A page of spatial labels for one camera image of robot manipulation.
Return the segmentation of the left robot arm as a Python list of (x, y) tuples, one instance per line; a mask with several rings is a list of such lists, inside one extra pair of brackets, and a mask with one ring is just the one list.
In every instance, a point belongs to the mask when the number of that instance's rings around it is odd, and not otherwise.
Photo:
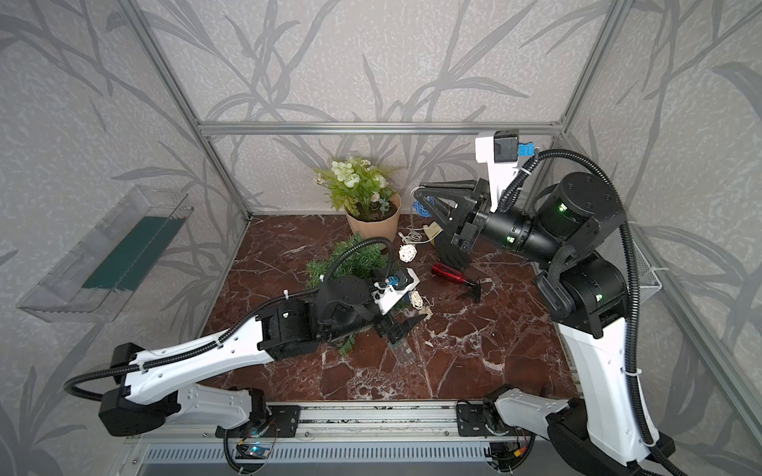
[(212, 424), (245, 432), (269, 420), (264, 395), (256, 389), (226, 391), (202, 382), (224, 372), (310, 355), (323, 344), (366, 327), (396, 343), (420, 319), (398, 323), (393, 311), (411, 299), (420, 279), (394, 258), (374, 277), (339, 277), (337, 269), (373, 245), (390, 248), (384, 237), (365, 239), (342, 253), (317, 287), (283, 292), (258, 305), (229, 329), (157, 350), (134, 343), (114, 349), (101, 371), (71, 377), (63, 389), (97, 402), (98, 416), (112, 436), (138, 436), (164, 424)]

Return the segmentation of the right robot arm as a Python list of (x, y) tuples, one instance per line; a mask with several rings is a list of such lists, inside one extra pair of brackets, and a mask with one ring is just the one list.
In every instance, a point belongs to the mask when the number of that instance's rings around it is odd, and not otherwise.
[(579, 367), (583, 394), (553, 400), (504, 388), (483, 401), (494, 432), (551, 442), (585, 475), (640, 475), (650, 460), (670, 474), (674, 440), (659, 432), (640, 387), (640, 274), (612, 180), (566, 149), (536, 154), (498, 198), (486, 180), (429, 182), (417, 202), (462, 251), (485, 239), (539, 266), (534, 284)]

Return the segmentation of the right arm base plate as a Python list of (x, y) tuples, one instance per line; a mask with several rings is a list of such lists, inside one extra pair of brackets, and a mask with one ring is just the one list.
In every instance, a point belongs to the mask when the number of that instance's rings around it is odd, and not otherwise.
[(458, 400), (454, 408), (460, 436), (505, 436), (509, 432), (490, 402)]

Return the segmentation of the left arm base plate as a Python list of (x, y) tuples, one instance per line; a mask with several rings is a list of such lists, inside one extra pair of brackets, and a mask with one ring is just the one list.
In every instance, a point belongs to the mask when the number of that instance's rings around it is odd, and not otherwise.
[(255, 406), (224, 410), (214, 421), (216, 436), (223, 438), (293, 438), (301, 408), (291, 405)]

